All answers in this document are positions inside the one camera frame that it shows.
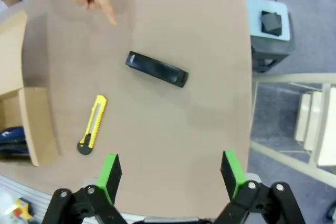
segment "white metal frame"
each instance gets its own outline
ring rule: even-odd
[[[292,158],[284,153],[277,152],[271,148],[263,146],[255,141],[251,141],[250,147],[270,158],[273,158],[289,167],[298,170],[310,177],[313,177],[327,185],[336,188],[336,175],[317,166],[318,157],[320,155],[323,135],[325,132],[325,124],[328,116],[328,104],[330,97],[330,88],[332,84],[336,84],[336,73],[302,73],[302,74],[258,74],[252,78],[252,123],[257,99],[257,91],[259,83],[287,83],[294,86],[300,86],[310,90],[316,88],[299,83],[321,83],[322,99],[321,114],[318,121],[318,130],[314,139],[314,148],[311,153],[309,163],[302,162]]]

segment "table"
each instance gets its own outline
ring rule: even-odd
[[[25,85],[47,87],[60,158],[1,174],[52,194],[97,177],[119,153],[120,211],[215,217],[228,202],[223,150],[247,167],[251,54],[245,0],[113,0],[118,26],[71,0],[29,0]],[[189,72],[184,88],[127,67],[134,50]],[[90,156],[76,150],[97,94],[108,99]]]

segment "yellow box cutter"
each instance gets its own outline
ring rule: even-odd
[[[91,153],[96,140],[97,132],[99,129],[100,121],[103,116],[103,112],[106,106],[106,98],[102,95],[98,95],[94,106],[92,108],[90,120],[85,131],[85,136],[77,144],[78,151],[83,155]]]

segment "screw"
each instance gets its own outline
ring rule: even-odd
[[[62,197],[62,198],[64,198],[64,197],[67,196],[67,195],[68,195],[68,193],[67,193],[66,191],[61,192],[61,197]]]
[[[248,183],[248,187],[250,189],[256,189],[256,184],[254,184],[253,182],[250,182],[250,183]]]
[[[283,191],[283,190],[284,190],[284,187],[283,187],[283,185],[281,185],[281,184],[278,184],[278,185],[276,186],[276,188],[277,188],[279,191]]]
[[[93,188],[93,187],[90,187],[89,189],[88,189],[88,193],[89,194],[93,194],[95,191],[94,191],[95,189]]]

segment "gray floor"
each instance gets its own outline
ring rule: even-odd
[[[295,27],[296,49],[269,73],[336,72],[335,0],[278,0],[287,4]],[[299,93],[264,85],[259,88],[251,138],[277,150],[301,150],[293,140]],[[308,160],[306,153],[292,154]],[[336,189],[250,151],[248,171],[270,185],[286,181],[292,188],[306,223],[322,223]]]

